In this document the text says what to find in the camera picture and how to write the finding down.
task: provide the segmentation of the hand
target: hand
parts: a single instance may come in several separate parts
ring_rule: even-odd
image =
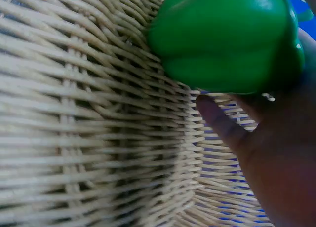
[[[307,0],[316,13],[316,0]],[[197,98],[206,122],[237,155],[243,173],[271,221],[316,226],[316,42],[299,32],[307,70],[290,91],[271,102],[261,95],[232,96],[258,126],[230,120],[208,96]]]

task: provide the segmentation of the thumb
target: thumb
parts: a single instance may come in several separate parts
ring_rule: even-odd
[[[197,109],[206,123],[236,153],[240,143],[249,133],[227,117],[224,111],[207,95],[198,96]]]

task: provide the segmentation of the wicker basket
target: wicker basket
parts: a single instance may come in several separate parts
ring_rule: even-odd
[[[146,45],[162,1],[0,0],[1,227],[272,226]]]

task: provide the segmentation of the bell pepper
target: bell pepper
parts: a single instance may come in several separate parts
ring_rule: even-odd
[[[276,91],[304,67],[289,0],[165,0],[148,43],[169,77],[211,92]]]

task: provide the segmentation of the woven basket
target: woven basket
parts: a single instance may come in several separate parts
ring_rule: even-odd
[[[1,227],[272,226],[146,45],[162,2],[0,0]]]

